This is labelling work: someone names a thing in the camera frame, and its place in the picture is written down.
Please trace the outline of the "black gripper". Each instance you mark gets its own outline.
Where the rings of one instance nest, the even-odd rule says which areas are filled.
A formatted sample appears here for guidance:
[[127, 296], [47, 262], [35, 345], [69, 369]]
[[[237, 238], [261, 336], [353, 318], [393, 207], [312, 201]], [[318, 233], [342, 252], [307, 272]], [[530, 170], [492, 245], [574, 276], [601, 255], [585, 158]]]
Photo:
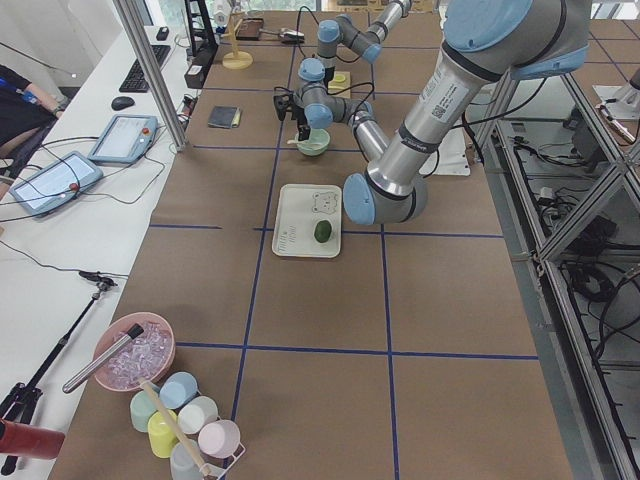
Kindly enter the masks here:
[[310, 126], [303, 107], [293, 106], [293, 119], [296, 121], [298, 128], [297, 141], [307, 141], [310, 137]]
[[324, 71], [323, 82], [325, 84], [329, 84], [334, 79], [334, 75], [335, 75], [334, 67], [326, 68]]

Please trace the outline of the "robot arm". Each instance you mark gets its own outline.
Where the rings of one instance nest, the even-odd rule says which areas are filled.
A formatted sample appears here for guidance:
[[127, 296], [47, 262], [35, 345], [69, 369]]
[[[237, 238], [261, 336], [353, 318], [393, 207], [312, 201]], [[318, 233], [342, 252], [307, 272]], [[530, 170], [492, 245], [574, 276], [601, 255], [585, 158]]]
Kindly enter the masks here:
[[401, 223], [424, 210], [427, 189], [419, 170], [483, 86], [505, 74], [514, 80], [562, 75], [587, 57], [588, 1], [452, 1], [434, 73], [387, 138], [367, 102], [332, 96], [327, 86], [338, 45], [374, 62], [410, 8], [408, 1], [390, 2], [366, 31], [345, 15], [321, 22], [317, 55], [301, 63], [292, 95], [305, 128], [351, 128], [368, 163], [346, 179], [343, 205], [360, 225]]
[[390, 1], [365, 31], [357, 29], [347, 14], [321, 21], [317, 32], [316, 58], [324, 67], [324, 84], [328, 85], [334, 78], [339, 45], [345, 46], [369, 64], [374, 63], [380, 55], [382, 43], [389, 36], [390, 30], [402, 18], [408, 16], [411, 7], [410, 0]]

